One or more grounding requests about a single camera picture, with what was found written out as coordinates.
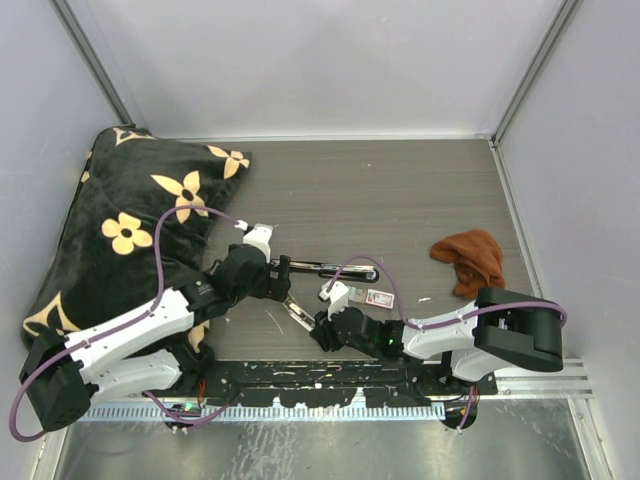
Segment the black stapler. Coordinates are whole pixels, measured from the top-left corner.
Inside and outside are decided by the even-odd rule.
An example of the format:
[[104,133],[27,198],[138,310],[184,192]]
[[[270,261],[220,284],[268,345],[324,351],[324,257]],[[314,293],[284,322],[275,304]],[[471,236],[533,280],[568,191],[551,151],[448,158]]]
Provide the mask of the black stapler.
[[[291,272],[295,273],[313,273],[320,278],[331,278],[340,269],[340,266],[330,263],[290,260],[289,268]],[[373,266],[350,264],[341,270],[338,278],[373,284],[380,279],[380,273]]]

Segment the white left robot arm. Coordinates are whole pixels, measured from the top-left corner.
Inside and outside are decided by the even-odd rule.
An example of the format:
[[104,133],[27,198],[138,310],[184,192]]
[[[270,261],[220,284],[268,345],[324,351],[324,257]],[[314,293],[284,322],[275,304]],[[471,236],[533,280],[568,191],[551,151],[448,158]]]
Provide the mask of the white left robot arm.
[[138,391],[194,393],[200,384],[198,356],[185,344],[165,343],[208,320],[224,316],[246,297],[285,299],[289,263],[271,260],[270,225],[240,223],[242,241],[205,272],[161,286],[151,301],[89,329],[62,335],[49,329],[32,344],[19,379],[45,433],[63,429],[99,403]]

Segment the red white staple box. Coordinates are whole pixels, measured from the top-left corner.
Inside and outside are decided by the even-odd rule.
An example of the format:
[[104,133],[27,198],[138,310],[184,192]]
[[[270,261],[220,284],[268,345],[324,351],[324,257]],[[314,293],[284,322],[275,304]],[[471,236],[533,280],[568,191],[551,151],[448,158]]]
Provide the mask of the red white staple box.
[[350,287],[349,300],[379,308],[392,309],[394,307],[395,295],[375,289]]

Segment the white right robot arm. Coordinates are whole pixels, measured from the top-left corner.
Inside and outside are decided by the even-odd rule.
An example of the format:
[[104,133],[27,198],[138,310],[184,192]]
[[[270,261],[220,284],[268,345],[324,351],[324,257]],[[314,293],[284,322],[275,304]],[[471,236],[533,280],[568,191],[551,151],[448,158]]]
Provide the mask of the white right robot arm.
[[440,355],[444,390],[459,394],[485,375],[510,366],[555,373],[563,369],[558,304],[500,288],[483,288],[465,306],[423,319],[378,321],[349,305],[341,282],[321,289],[328,308],[314,317],[310,336],[325,352],[349,347],[374,359],[417,363]]

